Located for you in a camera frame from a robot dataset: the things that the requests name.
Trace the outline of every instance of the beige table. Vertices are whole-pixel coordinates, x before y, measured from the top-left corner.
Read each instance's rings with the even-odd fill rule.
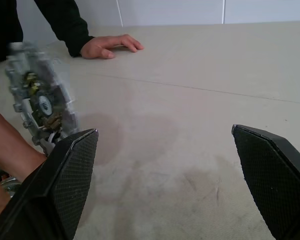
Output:
[[[244,181],[232,124],[300,151],[300,22],[100,29],[145,45],[63,62],[82,129],[98,128],[77,240],[270,240]],[[0,112],[13,112],[0,64]]]

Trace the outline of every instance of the textured rubber pad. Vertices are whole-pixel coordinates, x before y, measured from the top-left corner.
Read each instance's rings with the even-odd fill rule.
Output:
[[[58,142],[0,214],[0,240],[72,240],[90,188],[98,132]]]
[[[294,239],[300,229],[300,172],[294,161],[300,154],[269,132],[234,126],[232,134],[245,181],[269,230],[277,240]],[[288,159],[280,146],[294,157]]]

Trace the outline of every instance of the person's arm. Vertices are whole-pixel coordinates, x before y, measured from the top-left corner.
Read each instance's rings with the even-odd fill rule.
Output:
[[[65,42],[72,57],[80,55],[82,47],[93,39],[88,25],[80,17],[74,0],[34,0],[56,37]]]

